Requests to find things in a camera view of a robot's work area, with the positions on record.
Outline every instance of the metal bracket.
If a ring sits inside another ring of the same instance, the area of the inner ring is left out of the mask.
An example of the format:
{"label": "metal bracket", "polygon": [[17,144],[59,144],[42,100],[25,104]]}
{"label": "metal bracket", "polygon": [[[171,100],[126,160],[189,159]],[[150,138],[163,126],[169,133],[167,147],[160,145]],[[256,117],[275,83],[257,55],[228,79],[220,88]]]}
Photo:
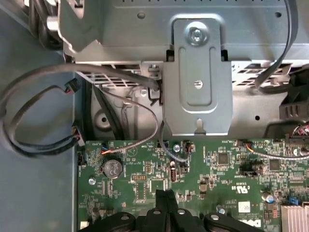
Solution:
{"label": "metal bracket", "polygon": [[228,132],[232,73],[231,63],[221,61],[220,28],[215,18],[173,23],[175,61],[163,67],[163,117],[173,135]]}

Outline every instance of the orange wire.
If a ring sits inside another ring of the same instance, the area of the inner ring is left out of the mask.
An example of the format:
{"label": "orange wire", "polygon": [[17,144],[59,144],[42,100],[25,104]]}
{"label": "orange wire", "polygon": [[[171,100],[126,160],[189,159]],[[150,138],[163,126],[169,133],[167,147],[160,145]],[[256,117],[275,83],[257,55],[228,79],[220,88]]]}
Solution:
{"label": "orange wire", "polygon": [[107,150],[107,151],[104,151],[104,152],[101,152],[101,155],[105,155],[107,153],[110,153],[112,150]]}
{"label": "orange wire", "polygon": [[247,149],[248,149],[249,151],[254,152],[254,151],[249,147],[248,144],[246,144],[246,147],[247,147]]}

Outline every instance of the white label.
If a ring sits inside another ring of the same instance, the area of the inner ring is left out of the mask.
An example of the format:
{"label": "white label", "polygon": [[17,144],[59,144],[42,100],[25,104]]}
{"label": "white label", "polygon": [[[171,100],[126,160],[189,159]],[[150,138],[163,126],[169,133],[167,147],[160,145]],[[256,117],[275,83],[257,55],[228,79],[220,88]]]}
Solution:
{"label": "white label", "polygon": [[250,202],[238,202],[238,212],[239,213],[249,213],[250,212]]}
{"label": "white label", "polygon": [[250,225],[250,226],[253,226],[253,227],[258,227],[258,228],[260,228],[260,227],[262,227],[262,223],[261,223],[261,220],[249,220],[249,221],[247,221],[247,220],[240,220],[241,222],[243,222],[243,223],[246,223],[246,224],[248,224],[248,225]]}
{"label": "white label", "polygon": [[250,189],[250,186],[232,186],[232,190],[237,190],[237,193],[240,194],[246,194],[248,193],[248,190]]}

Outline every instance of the mounting hole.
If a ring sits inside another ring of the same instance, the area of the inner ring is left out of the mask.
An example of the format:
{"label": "mounting hole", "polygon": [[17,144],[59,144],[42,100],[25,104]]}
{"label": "mounting hole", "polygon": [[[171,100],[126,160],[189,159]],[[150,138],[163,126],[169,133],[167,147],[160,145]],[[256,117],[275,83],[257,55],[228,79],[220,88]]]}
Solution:
{"label": "mounting hole", "polygon": [[146,14],[144,12],[139,12],[137,14],[137,18],[139,18],[139,19],[144,19],[145,17],[146,17]]}
{"label": "mounting hole", "polygon": [[197,80],[197,81],[194,82],[194,86],[197,89],[201,89],[203,87],[203,82],[200,81],[200,80]]}
{"label": "mounting hole", "polygon": [[282,16],[282,14],[281,14],[281,12],[276,12],[276,13],[275,13],[275,16],[276,16],[277,18],[280,18],[280,17]]}

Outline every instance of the cable connector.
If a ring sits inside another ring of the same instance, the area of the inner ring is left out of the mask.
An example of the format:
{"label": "cable connector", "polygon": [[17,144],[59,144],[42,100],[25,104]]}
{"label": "cable connector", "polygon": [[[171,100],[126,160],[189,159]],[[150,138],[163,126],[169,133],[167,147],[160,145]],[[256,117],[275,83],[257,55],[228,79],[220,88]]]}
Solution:
{"label": "cable connector", "polygon": [[86,140],[82,133],[82,130],[78,126],[78,122],[74,121],[72,124],[72,134],[77,136],[77,144],[78,146],[85,146]]}
{"label": "cable connector", "polygon": [[72,94],[76,93],[82,87],[76,78],[70,80],[64,86],[66,87],[65,92]]}

